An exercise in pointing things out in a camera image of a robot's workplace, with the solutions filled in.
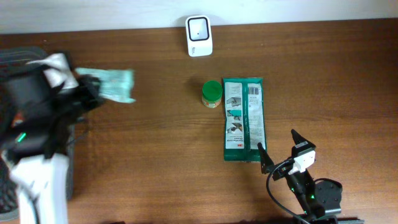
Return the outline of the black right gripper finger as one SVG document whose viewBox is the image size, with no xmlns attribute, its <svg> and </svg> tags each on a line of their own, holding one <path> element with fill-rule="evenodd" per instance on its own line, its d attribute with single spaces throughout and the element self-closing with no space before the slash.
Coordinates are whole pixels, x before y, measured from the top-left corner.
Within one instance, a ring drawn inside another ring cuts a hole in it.
<svg viewBox="0 0 398 224">
<path fill-rule="evenodd" d="M 273 170 L 274 162 L 269 157 L 267 151 L 265 150 L 261 142 L 257 144 L 257 147 L 259 150 L 259 155 L 261 157 L 261 172 L 263 174 L 268 174 Z"/>
<path fill-rule="evenodd" d="M 310 141 L 301 136 L 295 129 L 291 129 L 292 139 L 296 146 L 311 144 Z"/>
</svg>

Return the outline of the green 3M wipes packet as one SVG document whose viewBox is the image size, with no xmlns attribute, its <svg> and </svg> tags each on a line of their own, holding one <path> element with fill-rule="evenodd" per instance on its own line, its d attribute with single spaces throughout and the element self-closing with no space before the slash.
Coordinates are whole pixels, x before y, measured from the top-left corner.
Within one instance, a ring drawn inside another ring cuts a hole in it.
<svg viewBox="0 0 398 224">
<path fill-rule="evenodd" d="M 262 78 L 224 78 L 225 161 L 259 162 L 267 151 Z"/>
</svg>

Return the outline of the mint green small packet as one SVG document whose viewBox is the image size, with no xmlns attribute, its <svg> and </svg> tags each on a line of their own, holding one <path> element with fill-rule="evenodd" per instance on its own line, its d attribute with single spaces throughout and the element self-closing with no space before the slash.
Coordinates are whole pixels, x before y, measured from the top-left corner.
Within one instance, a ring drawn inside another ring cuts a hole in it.
<svg viewBox="0 0 398 224">
<path fill-rule="evenodd" d="M 134 71 L 129 70 L 102 70 L 95 68 L 78 67 L 75 71 L 79 75 L 91 75 L 101 81 L 99 94 L 101 97 L 118 103 L 134 103 L 131 97 L 134 88 Z"/>
</svg>

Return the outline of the green lid jar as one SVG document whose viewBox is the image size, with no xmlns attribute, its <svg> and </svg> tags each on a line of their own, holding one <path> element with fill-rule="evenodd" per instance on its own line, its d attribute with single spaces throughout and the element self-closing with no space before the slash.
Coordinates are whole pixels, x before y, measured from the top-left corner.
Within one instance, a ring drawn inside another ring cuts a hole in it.
<svg viewBox="0 0 398 224">
<path fill-rule="evenodd" d="M 223 96 L 223 87 L 218 81 L 210 80 L 202 87 L 202 103 L 208 108 L 216 108 Z"/>
</svg>

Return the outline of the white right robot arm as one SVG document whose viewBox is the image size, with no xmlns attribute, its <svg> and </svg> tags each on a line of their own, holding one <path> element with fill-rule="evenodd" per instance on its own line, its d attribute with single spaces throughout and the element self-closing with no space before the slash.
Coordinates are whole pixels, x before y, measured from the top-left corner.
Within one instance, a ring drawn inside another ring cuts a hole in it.
<svg viewBox="0 0 398 224">
<path fill-rule="evenodd" d="M 343 186 L 328 178 L 314 179 L 308 168 L 316 161 L 316 145 L 291 130 L 295 145 L 291 156 L 275 164 L 261 143 L 257 144 L 261 157 L 261 172 L 267 175 L 266 190 L 271 200 L 283 211 L 292 216 L 291 223 L 364 223 L 358 218 L 338 218 L 341 213 Z M 295 195 L 303 214 L 299 215 L 283 206 L 272 194 L 270 180 L 285 179 L 290 191 Z"/>
</svg>

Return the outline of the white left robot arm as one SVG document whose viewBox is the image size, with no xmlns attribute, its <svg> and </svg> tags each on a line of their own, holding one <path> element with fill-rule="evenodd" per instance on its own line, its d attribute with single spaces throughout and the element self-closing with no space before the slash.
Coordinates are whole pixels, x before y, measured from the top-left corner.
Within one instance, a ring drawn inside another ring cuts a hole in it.
<svg viewBox="0 0 398 224">
<path fill-rule="evenodd" d="M 68 223 L 74 127 L 100 107 L 101 82 L 76 77 L 64 52 L 31 60 L 1 80 L 19 121 L 1 134 L 1 156 L 16 183 L 21 223 Z"/>
</svg>

